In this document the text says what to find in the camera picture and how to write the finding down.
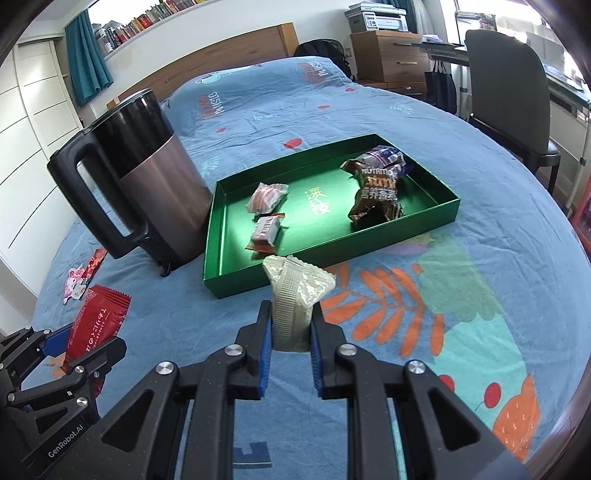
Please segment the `pink My Melody candy bag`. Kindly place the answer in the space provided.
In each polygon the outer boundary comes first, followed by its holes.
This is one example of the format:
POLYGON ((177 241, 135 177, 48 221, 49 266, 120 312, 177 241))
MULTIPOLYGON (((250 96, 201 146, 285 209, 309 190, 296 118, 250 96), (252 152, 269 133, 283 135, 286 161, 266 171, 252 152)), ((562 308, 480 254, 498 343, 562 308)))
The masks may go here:
POLYGON ((64 286, 63 304, 66 305, 71 299, 80 300, 85 293, 88 282, 86 268, 82 264, 76 268, 71 268, 68 271, 64 286))

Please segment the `black backpack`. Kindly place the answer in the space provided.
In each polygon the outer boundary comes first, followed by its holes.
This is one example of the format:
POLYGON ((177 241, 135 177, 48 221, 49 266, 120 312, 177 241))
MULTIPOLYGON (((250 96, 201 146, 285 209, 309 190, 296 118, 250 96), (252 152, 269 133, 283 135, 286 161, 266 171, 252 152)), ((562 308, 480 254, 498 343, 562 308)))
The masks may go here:
POLYGON ((345 49, 337 40, 315 39, 301 43, 294 51, 294 57, 304 56, 328 58, 335 64, 335 66, 342 70, 342 73, 344 73, 349 80, 355 79, 355 75, 349 66, 349 61, 346 59, 345 49))

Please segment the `white printer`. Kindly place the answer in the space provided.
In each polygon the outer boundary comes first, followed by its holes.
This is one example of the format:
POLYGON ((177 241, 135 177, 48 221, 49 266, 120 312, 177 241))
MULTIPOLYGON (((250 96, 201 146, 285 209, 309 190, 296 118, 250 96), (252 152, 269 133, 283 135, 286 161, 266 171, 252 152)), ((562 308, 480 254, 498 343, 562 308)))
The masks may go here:
POLYGON ((349 6, 345 16, 353 33, 378 30, 409 31, 407 11, 387 4, 360 2, 349 6))

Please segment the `teal curtain left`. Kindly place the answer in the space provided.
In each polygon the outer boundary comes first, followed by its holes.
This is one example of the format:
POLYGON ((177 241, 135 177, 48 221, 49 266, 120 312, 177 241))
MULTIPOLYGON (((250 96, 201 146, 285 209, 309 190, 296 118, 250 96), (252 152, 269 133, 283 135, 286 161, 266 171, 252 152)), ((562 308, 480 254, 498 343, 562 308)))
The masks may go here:
POLYGON ((88 10, 83 10, 66 25, 65 40, 74 99, 82 107, 113 83, 94 35, 88 10))

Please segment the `wooden drawer chest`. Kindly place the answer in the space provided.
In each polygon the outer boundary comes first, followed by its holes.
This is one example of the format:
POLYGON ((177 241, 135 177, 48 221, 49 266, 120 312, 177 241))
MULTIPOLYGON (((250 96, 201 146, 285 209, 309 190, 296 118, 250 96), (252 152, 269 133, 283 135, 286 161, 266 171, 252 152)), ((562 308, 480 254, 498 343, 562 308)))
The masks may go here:
POLYGON ((376 30, 353 33, 356 78, 362 85, 425 100, 431 61, 418 34, 376 30))

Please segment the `green tray box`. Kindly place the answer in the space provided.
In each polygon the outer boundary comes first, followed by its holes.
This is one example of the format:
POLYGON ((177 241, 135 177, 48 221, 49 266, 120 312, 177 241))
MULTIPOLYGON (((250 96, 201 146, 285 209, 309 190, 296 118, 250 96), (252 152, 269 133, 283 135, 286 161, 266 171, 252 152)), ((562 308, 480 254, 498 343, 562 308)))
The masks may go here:
POLYGON ((283 223, 276 253, 294 255, 328 267, 380 250, 455 221, 460 198, 411 156, 409 172, 398 183, 401 218, 379 224, 353 224, 349 210, 359 183, 342 163, 387 145, 369 134, 303 150, 243 170, 217 182, 204 253, 204 286, 217 298, 262 287, 263 254, 250 251, 256 220, 246 203, 260 183, 286 184, 287 196, 277 206, 283 223))

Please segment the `dark red snack pack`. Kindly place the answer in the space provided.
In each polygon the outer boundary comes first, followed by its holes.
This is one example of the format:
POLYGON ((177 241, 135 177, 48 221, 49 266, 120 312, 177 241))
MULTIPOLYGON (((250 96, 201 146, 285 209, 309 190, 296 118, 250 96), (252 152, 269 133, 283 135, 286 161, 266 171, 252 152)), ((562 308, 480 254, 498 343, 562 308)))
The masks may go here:
POLYGON ((72 361, 115 336, 130 304, 131 297, 125 293, 102 285, 90 287, 73 322, 61 370, 66 373, 72 361))

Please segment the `pink striped candy pack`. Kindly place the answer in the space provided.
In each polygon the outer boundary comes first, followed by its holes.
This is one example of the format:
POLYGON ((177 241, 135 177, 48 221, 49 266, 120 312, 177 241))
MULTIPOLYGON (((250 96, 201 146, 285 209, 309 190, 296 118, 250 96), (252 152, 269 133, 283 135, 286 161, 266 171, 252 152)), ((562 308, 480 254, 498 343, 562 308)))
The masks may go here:
POLYGON ((287 184, 260 182, 246 203, 246 210, 256 216, 270 214, 287 193, 287 184))

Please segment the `red white biscuit pack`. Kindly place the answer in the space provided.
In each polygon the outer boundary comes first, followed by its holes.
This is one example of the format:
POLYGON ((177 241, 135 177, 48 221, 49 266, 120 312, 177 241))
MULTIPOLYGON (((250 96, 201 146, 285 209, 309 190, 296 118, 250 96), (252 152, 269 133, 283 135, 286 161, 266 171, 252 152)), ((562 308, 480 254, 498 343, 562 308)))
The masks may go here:
POLYGON ((276 239, 279 237, 283 219, 283 213, 260 216, 245 249, 260 254, 276 253, 276 239))

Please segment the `row of books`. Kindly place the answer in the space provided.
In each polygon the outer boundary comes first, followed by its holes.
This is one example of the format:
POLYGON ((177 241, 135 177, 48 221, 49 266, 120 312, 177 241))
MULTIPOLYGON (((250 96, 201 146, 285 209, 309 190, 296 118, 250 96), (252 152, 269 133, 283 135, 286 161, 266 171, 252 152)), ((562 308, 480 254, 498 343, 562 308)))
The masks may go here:
POLYGON ((99 0, 88 8, 103 56, 156 23, 202 3, 202 0, 99 0))

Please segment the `wooden headboard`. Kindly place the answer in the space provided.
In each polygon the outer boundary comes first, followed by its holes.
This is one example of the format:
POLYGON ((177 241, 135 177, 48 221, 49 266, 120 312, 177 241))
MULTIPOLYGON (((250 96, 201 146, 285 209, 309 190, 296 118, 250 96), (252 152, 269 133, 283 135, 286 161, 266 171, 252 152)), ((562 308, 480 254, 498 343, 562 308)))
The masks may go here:
POLYGON ((290 58, 297 49, 294 23, 266 27, 221 40, 187 54, 140 80, 106 104, 108 110, 134 93, 150 89, 158 101, 198 75, 290 58))

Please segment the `white wardrobe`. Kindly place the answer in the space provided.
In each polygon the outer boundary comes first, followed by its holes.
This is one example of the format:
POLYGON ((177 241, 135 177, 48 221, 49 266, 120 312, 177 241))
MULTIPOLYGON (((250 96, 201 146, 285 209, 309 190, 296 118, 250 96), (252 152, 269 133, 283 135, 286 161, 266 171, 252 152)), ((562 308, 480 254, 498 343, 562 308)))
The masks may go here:
POLYGON ((82 129, 54 41, 17 44, 1 66, 1 259, 33 295, 76 215, 47 170, 82 129))

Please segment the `brown nutritious snack bag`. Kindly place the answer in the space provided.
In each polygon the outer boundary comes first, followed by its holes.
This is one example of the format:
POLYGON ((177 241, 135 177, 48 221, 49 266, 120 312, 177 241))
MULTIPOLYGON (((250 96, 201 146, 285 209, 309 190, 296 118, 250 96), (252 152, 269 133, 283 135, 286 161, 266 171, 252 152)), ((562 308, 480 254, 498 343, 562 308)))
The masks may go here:
POLYGON ((349 220, 356 225, 375 225, 404 215, 399 200, 398 177, 393 171, 370 167, 358 160, 343 162, 341 169, 359 183, 349 220))

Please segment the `black brown electric kettle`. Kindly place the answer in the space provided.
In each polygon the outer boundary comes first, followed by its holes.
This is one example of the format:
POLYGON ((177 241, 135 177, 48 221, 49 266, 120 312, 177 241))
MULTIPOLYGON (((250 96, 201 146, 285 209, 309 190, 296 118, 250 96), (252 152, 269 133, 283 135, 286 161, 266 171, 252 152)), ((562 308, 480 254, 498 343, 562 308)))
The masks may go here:
POLYGON ((168 275, 204 251, 212 194, 151 90, 77 133, 48 171, 113 258, 141 248, 168 275))

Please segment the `blue silver snack bag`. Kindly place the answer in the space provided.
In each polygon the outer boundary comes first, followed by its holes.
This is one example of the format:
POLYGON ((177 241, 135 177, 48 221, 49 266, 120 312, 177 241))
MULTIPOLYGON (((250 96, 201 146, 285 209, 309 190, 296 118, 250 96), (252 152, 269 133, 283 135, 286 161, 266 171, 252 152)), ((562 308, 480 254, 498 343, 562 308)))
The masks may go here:
POLYGON ((408 174, 411 169, 404 153, 398 148, 388 145, 374 147, 360 155, 358 161, 370 167, 391 170, 398 177, 408 174))

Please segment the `beige snack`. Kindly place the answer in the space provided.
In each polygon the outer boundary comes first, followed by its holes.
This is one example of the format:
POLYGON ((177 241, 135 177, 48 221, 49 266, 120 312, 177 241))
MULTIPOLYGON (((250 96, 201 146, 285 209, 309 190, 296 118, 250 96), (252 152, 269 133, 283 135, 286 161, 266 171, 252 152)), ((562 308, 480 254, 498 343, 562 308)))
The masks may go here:
POLYGON ((335 275, 294 256, 270 255, 263 271, 273 291, 273 349, 308 352, 312 311, 335 289, 335 275))

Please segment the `dark tote bag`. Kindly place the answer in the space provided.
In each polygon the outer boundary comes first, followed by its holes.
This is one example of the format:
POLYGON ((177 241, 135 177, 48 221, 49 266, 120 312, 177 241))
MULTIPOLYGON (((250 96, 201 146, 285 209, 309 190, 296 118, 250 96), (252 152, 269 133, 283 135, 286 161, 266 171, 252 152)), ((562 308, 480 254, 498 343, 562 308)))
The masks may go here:
POLYGON ((457 91, 452 75, 442 61, 436 61, 431 71, 425 73, 429 104, 450 114, 457 114, 457 91))

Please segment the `red white snack pouch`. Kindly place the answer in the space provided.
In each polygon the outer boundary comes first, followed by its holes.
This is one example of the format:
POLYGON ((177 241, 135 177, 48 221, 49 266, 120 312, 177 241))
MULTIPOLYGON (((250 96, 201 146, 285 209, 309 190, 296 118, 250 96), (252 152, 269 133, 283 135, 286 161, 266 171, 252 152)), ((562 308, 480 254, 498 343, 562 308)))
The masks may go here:
POLYGON ((97 248, 94 250, 90 260, 88 261, 82 279, 88 283, 93 278, 94 274, 99 269, 104 258, 106 257, 107 250, 104 248, 97 248))

